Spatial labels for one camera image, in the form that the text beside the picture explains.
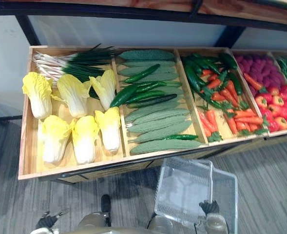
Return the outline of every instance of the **fake vegetable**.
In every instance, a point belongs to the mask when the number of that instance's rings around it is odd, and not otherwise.
[[[31,101],[31,108],[35,118],[43,119],[52,113],[51,85],[51,79],[46,80],[45,77],[36,72],[29,72],[23,78],[22,90]]]
[[[71,116],[79,118],[87,115],[87,98],[91,82],[81,83],[76,77],[65,74],[57,82],[61,98],[52,96],[53,99],[65,103],[70,110]]]
[[[100,98],[101,105],[107,111],[115,98],[116,80],[112,69],[107,70],[101,77],[89,77],[92,87]]]
[[[149,152],[156,152],[162,150],[179,150],[179,149],[194,149],[202,145],[197,140],[179,140],[179,139],[168,139],[168,140],[154,140],[139,144],[130,150],[131,154],[143,154]]]
[[[91,163],[95,160],[95,139],[99,126],[93,116],[80,118],[72,130],[74,152],[79,164]]]
[[[57,163],[64,155],[66,143],[75,125],[76,119],[70,124],[58,116],[47,117],[42,124],[44,149],[42,159],[47,163]]]
[[[115,152],[120,147],[120,116],[118,107],[112,107],[105,113],[95,111],[95,120],[99,124],[104,148]]]
[[[42,76],[53,79],[54,87],[64,74],[71,74],[81,82],[85,82],[89,80],[89,76],[101,76],[104,71],[95,66],[108,64],[116,52],[112,46],[98,48],[99,45],[88,51],[66,56],[36,53],[33,60]]]

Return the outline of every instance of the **clear plastic basket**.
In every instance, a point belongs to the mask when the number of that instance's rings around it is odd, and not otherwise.
[[[199,203],[216,200],[229,233],[237,234],[237,196],[235,175],[214,168],[208,160],[171,157],[161,168],[154,211],[178,222],[196,223],[205,216]]]

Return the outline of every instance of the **wooden crate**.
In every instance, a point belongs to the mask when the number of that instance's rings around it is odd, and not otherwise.
[[[261,55],[261,56],[267,55],[267,56],[271,57],[272,60],[273,60],[273,64],[278,67],[279,71],[281,72],[281,74],[284,77],[285,84],[287,84],[287,79],[284,76],[283,72],[281,71],[280,65],[278,64],[278,62],[276,61],[275,57],[273,56],[273,54],[270,51],[247,50],[247,49],[246,50],[231,50],[231,51],[232,51],[232,53],[234,55],[257,54],[257,55]],[[243,77],[243,73],[242,73],[240,68],[238,68],[238,71],[239,71],[241,77]],[[253,96],[251,94],[250,88],[249,88],[249,86],[248,86],[248,84],[247,84],[247,82],[246,82],[246,80],[244,78],[243,78],[243,84],[244,84],[244,86],[246,88],[246,92],[251,97],[251,101],[254,103],[254,106],[256,108],[256,111],[257,111],[258,115],[262,117],[262,114],[260,113],[259,107],[257,106],[256,101],[255,101],[255,99],[253,98]],[[286,130],[277,131],[277,132],[274,132],[274,133],[269,133],[268,135],[269,135],[269,137],[276,137],[276,136],[287,135],[287,129]]]
[[[28,62],[28,69],[27,72],[35,71],[37,72],[37,68],[32,61],[32,56],[35,52],[41,52],[45,54],[49,54],[51,56],[57,55],[68,55],[75,53],[77,51],[86,51],[90,48],[84,47],[48,47],[48,46],[31,46],[29,52],[29,62]],[[191,91],[187,84],[186,78],[184,76],[182,63],[180,61],[180,57],[178,52],[173,48],[168,48],[176,55],[176,70],[179,73],[179,81],[182,82],[182,89],[184,91],[184,100],[185,103],[181,104],[181,107],[188,108],[191,112],[190,119],[192,120],[191,127],[186,131],[189,134],[197,134],[199,135],[199,140],[203,143],[206,143],[206,139],[203,134],[201,123],[199,122],[198,114],[196,109],[194,108],[194,103],[191,102]],[[115,64],[115,59],[110,61],[109,65],[103,66],[105,69],[113,69],[116,78],[119,78],[117,75],[117,66]],[[116,85],[117,92],[120,91],[119,82]],[[89,107],[89,114],[94,115],[94,110],[102,110],[102,106],[100,102],[96,99],[89,98],[88,100],[88,107]],[[67,122],[72,120],[72,117],[69,113],[69,110],[63,104],[52,100],[53,104],[53,114],[58,115],[62,119]],[[117,154],[111,154],[103,150],[102,147],[102,139],[98,139],[96,141],[96,159],[93,163],[78,165],[75,159],[74,151],[73,151],[73,144],[72,139],[68,140],[68,144],[66,146],[66,150],[64,153],[64,157],[58,164],[46,164],[42,160],[42,150],[43,150],[43,140],[41,137],[41,126],[42,122],[36,118],[34,118],[32,111],[31,111],[31,104],[27,95],[24,96],[24,108],[23,108],[23,119],[22,119],[22,128],[21,128],[21,144],[20,144],[20,155],[19,155],[19,175],[18,179],[28,179],[28,178],[35,178],[35,177],[43,177],[43,176],[52,176],[56,178],[56,176],[61,175],[62,173],[68,173],[73,171],[83,171],[85,169],[90,168],[98,168],[106,165],[117,165],[122,162],[126,161],[134,161],[138,159],[148,158],[163,155],[163,154],[170,154],[176,153],[177,151],[162,151],[162,152],[155,152],[155,153],[148,153],[142,155],[135,155],[130,156],[129,151],[130,147],[127,143],[129,139],[127,136],[126,128],[125,128],[125,121],[124,121],[124,114],[127,113],[127,108],[125,106],[120,107],[120,116],[121,116],[121,128],[120,128],[120,137],[121,137],[121,147]],[[147,165],[145,163],[139,164],[136,166],[131,166],[129,170],[139,170],[145,168]],[[119,169],[117,168],[114,171],[127,171],[127,166]],[[108,173],[99,172],[96,173],[98,176],[104,176]],[[90,175],[90,178],[94,178],[96,176],[95,173]],[[78,182],[84,181],[83,177],[81,176],[72,176],[69,179],[71,182]]]
[[[180,56],[187,56],[187,55],[190,55],[191,53],[199,53],[200,55],[203,55],[203,56],[216,57],[221,52],[228,53],[232,56],[232,53],[228,48],[218,48],[218,47],[213,47],[213,48],[207,48],[207,47],[182,48],[182,49],[178,49],[178,52],[179,52]],[[259,110],[257,111],[257,109],[256,109],[257,106],[255,105],[255,102],[252,101],[253,98],[252,98],[251,93],[248,93],[245,85],[243,84],[243,79],[241,77],[241,74],[239,73],[238,70],[232,70],[232,72],[238,76],[238,78],[242,84],[243,94],[241,95],[240,100],[247,102],[249,104],[250,108],[260,116],[261,113]],[[194,93],[194,95],[195,95],[195,101],[192,100],[192,102],[194,101],[195,106],[203,106],[203,105],[205,106],[206,105],[206,101],[204,101],[198,94]],[[250,136],[234,135],[231,132],[231,130],[230,130],[230,128],[229,128],[229,126],[228,126],[228,124],[227,124],[227,122],[223,116],[223,112],[221,110],[218,110],[218,109],[212,107],[212,106],[209,106],[209,107],[210,107],[210,109],[215,111],[219,133],[222,136],[222,138],[224,139],[220,142],[211,142],[211,143],[209,143],[210,146],[219,145],[219,144],[227,144],[227,143],[238,142],[238,141],[245,141],[248,139],[260,138],[260,137],[264,137],[264,136],[268,135],[268,134],[262,134],[262,135],[252,134]]]
[[[130,50],[130,49],[131,48],[120,49],[118,51],[118,54],[120,54],[124,51]],[[166,50],[166,51],[169,51],[169,52],[172,52],[175,54],[175,62],[176,62],[175,70],[178,73],[179,77],[177,79],[175,79],[174,81],[181,82],[182,85],[181,85],[180,89],[182,89],[184,91],[183,98],[179,100],[180,105],[178,106],[178,108],[184,108],[184,109],[188,109],[190,111],[190,116],[188,117],[188,120],[192,120],[192,124],[186,131],[182,132],[182,134],[198,135],[199,136],[198,140],[200,142],[207,143],[207,139],[206,139],[205,134],[204,134],[203,126],[202,126],[201,122],[199,121],[197,109],[195,108],[194,103],[192,102],[191,90],[190,90],[190,87],[188,85],[187,78],[184,74],[184,69],[183,69],[182,62],[180,60],[179,53],[176,49],[162,48],[162,50]],[[122,64],[125,60],[118,57],[118,56],[115,59],[116,59],[115,75],[116,75],[116,77],[118,77],[117,79],[119,80],[120,85],[121,84],[125,85],[125,83],[122,81],[125,80],[127,77],[118,74],[118,72],[120,70],[127,68],[125,65]],[[133,111],[133,109],[127,108],[126,105],[121,105],[121,111],[126,116],[131,111]],[[123,134],[124,134],[125,149],[127,149],[126,151],[129,152],[131,150],[131,148],[135,147],[137,144],[136,143],[129,143],[128,141],[135,139],[138,136],[138,134],[127,132],[127,128],[125,128],[125,131],[123,131]],[[154,155],[155,156],[155,155],[164,154],[166,152],[170,152],[170,151],[152,152],[152,153],[142,154],[142,156],[148,156],[148,155]]]

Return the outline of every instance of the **gray carpet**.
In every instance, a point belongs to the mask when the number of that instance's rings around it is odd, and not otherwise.
[[[61,233],[73,230],[85,215],[100,209],[103,194],[112,197],[113,226],[147,225],[159,168],[73,186],[37,179],[17,181],[19,136],[20,120],[0,124],[0,234],[28,234],[43,212],[54,214],[65,208],[70,212],[56,227]],[[239,234],[287,234],[287,143],[212,161],[238,177]]]

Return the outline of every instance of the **produce display shelf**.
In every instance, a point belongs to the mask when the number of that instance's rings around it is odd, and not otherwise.
[[[36,66],[32,60],[33,54],[35,52],[41,52],[48,55],[68,55],[78,51],[86,51],[91,47],[50,47],[50,46],[31,46],[29,53],[29,62],[27,71],[37,71]],[[181,101],[181,107],[187,108],[190,111],[189,119],[192,120],[192,125],[187,129],[185,133],[187,134],[197,134],[199,136],[199,141],[203,143],[200,147],[190,150],[180,150],[180,151],[161,151],[154,153],[146,153],[140,155],[131,155],[130,149],[135,146],[133,143],[129,144],[128,140],[132,138],[132,135],[127,132],[124,117],[129,112],[125,105],[120,106],[120,116],[121,116],[121,128],[120,128],[120,140],[121,147],[117,154],[111,154],[106,152],[102,148],[101,139],[96,141],[96,159],[94,162],[89,164],[78,165],[75,160],[73,146],[71,139],[66,146],[64,157],[58,165],[47,165],[42,161],[42,140],[40,135],[40,120],[33,117],[31,111],[30,101],[25,95],[24,98],[24,108],[23,108],[23,119],[22,119],[22,130],[21,130],[21,147],[19,156],[19,179],[28,179],[39,177],[40,180],[57,180],[69,183],[75,183],[79,181],[86,181],[88,179],[103,177],[108,175],[119,174],[123,172],[139,170],[144,168],[149,168],[152,166],[157,166],[160,164],[163,158],[170,156],[183,156],[186,158],[200,158],[208,157],[212,155],[217,155],[221,153],[226,153],[228,150],[246,149],[252,147],[252,145],[265,145],[264,143],[259,144],[259,142],[267,142],[270,137],[274,138],[278,136],[279,138],[287,138],[287,130],[277,132],[278,134],[262,134],[262,135],[250,135],[237,137],[229,134],[228,130],[223,130],[227,128],[225,121],[220,120],[218,126],[222,126],[222,134],[225,136],[225,140],[220,142],[208,143],[205,136],[202,123],[199,118],[198,110],[196,108],[197,102],[194,102],[192,97],[191,89],[188,84],[188,80],[184,71],[183,64],[181,62],[180,56],[186,55],[192,52],[199,52],[203,55],[216,56],[220,52],[226,52],[232,55],[228,48],[214,48],[214,47],[190,47],[190,48],[177,48],[177,47],[152,47],[162,50],[170,51],[174,54],[175,70],[178,73],[178,78],[176,81],[182,83],[181,89],[183,90],[183,98]],[[117,47],[117,54],[130,49],[152,49],[151,47]],[[122,75],[119,74],[119,70],[123,67],[121,63],[123,60],[120,57],[115,57],[110,61],[109,65],[106,65],[105,69],[113,69],[116,78],[116,91],[121,90],[121,80],[124,79]],[[255,110],[258,116],[261,113],[254,101],[253,96],[250,93],[248,85],[242,77],[241,71],[238,69],[234,71],[239,77],[243,85],[243,100],[245,100],[251,109]],[[89,103],[89,114],[93,115],[93,110],[103,110],[100,102],[96,99],[90,98]],[[63,104],[53,101],[53,114],[60,116],[66,121],[70,121],[72,117],[69,115],[68,108]]]

